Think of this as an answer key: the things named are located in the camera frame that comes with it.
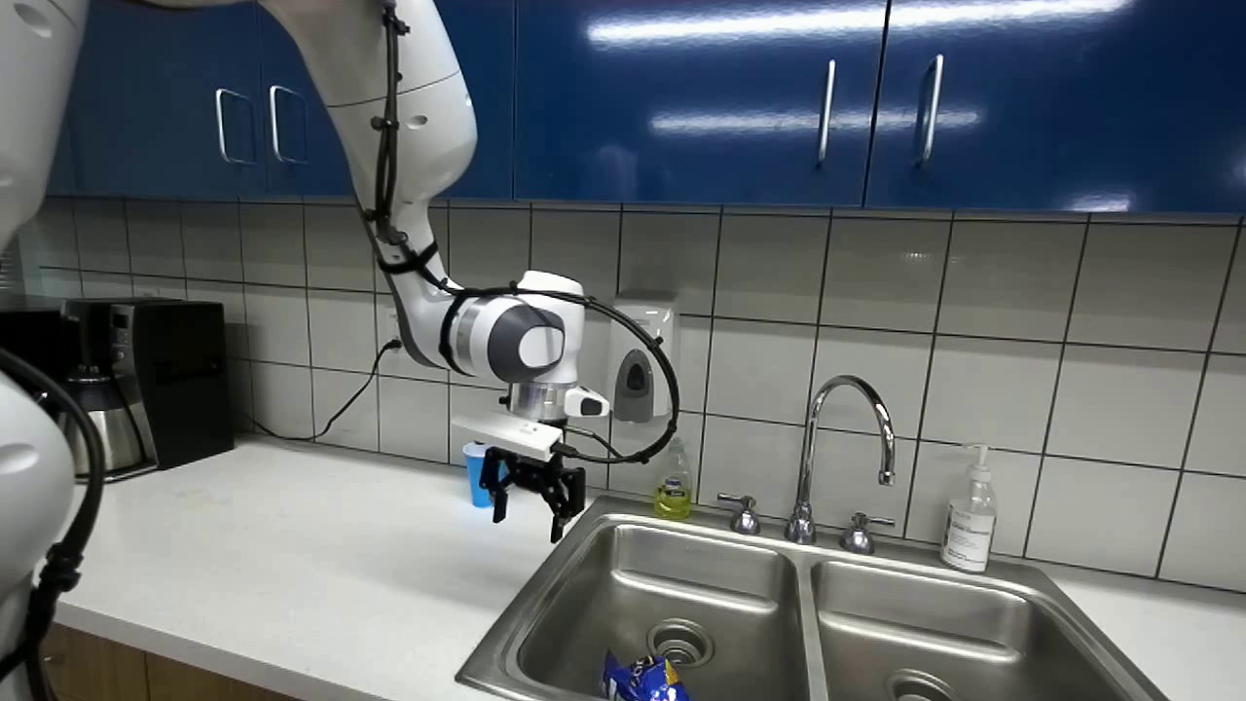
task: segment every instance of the chrome faucet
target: chrome faucet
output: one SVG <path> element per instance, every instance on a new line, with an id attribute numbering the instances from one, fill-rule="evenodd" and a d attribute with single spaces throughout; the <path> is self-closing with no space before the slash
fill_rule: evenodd
<path id="1" fill-rule="evenodd" d="M 818 437 L 818 411 L 825 406 L 825 398 L 842 384 L 855 384 L 864 392 L 864 401 L 873 406 L 873 415 L 879 421 L 879 438 L 882 438 L 882 467 L 879 467 L 879 484 L 893 484 L 894 475 L 894 425 L 893 411 L 882 406 L 882 398 L 855 375 L 836 375 L 829 379 L 815 398 L 811 398 L 811 411 L 807 411 L 807 437 L 803 437 L 803 480 L 794 489 L 794 507 L 788 519 L 788 540 L 818 540 L 818 527 L 815 527 L 815 507 L 811 507 L 811 471 L 815 471 L 815 437 Z"/>

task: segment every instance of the kitchen counter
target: kitchen counter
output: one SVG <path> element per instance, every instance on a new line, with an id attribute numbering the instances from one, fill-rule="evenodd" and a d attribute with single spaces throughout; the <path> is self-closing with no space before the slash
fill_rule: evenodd
<path id="1" fill-rule="evenodd" d="M 549 552 L 537 494 L 466 507 L 458 471 L 243 445 L 108 488 L 63 628 L 287 695 L 485 695 L 455 686 Z M 1049 567 L 1172 695 L 1239 695 L 1246 594 Z"/>

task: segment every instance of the soap bottle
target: soap bottle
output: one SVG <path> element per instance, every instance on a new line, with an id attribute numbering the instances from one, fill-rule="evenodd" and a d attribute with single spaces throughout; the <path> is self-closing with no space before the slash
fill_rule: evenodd
<path id="1" fill-rule="evenodd" d="M 984 573 L 997 537 L 997 488 L 984 462 L 988 446 L 978 445 L 971 489 L 950 498 L 941 562 L 967 573 Z"/>
<path id="2" fill-rule="evenodd" d="M 686 445 L 675 437 L 653 462 L 653 514 L 677 519 L 677 523 L 694 519 L 694 502 L 696 502 L 694 484 L 696 484 L 694 460 Z"/>

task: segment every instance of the blue cabinet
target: blue cabinet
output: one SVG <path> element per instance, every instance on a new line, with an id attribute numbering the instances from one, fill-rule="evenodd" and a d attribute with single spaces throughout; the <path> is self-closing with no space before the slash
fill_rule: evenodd
<path id="1" fill-rule="evenodd" d="M 1246 208 L 1246 2 L 893 0 L 864 205 Z"/>
<path id="2" fill-rule="evenodd" d="M 519 196 L 862 202 L 882 0 L 535 0 Z"/>
<path id="3" fill-rule="evenodd" d="M 440 19 L 455 41 L 458 68 L 475 105 L 480 142 L 455 198 L 513 196 L 513 2 L 511 0 L 440 0 Z"/>
<path id="4" fill-rule="evenodd" d="M 96 0 L 71 110 L 83 196 L 345 196 L 296 45 L 261 7 Z"/>

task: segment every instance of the double sink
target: double sink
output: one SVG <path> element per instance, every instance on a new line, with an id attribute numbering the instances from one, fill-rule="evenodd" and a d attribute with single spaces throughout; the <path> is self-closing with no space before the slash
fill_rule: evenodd
<path id="1" fill-rule="evenodd" d="M 925 547 L 843 552 L 662 523 L 601 498 L 475 647 L 497 695 L 605 695 L 605 656 L 662 652 L 694 701 L 1155 701 L 1038 573 Z"/>

